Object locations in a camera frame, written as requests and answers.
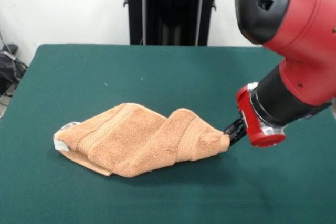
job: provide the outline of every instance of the green felt surface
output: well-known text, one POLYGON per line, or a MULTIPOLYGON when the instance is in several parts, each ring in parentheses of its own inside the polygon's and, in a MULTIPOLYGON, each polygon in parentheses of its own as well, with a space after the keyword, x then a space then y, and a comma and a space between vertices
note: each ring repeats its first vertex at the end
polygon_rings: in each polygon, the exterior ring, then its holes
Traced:
POLYGON ((53 134, 122 102, 188 108, 218 129, 235 94, 281 58, 262 48, 43 45, 0 122, 0 223, 334 223, 336 135, 329 110, 267 149, 141 175, 103 177, 60 155, 53 134))

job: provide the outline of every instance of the black metal frame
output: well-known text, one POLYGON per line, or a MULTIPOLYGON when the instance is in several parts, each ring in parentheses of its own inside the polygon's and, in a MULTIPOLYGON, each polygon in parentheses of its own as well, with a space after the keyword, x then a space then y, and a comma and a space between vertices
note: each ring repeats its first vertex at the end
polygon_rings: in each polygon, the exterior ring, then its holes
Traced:
POLYGON ((206 46, 214 0, 127 0, 132 45, 206 46))

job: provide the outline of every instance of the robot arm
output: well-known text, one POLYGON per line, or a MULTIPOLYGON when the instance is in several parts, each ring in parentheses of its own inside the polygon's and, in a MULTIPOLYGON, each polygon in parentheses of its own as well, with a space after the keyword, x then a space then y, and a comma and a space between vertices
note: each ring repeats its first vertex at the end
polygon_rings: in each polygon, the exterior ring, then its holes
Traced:
POLYGON ((241 33, 285 59, 259 83, 241 88, 241 118, 226 129, 231 145, 283 141, 284 128, 331 105, 336 96, 336 0, 236 0, 241 33))

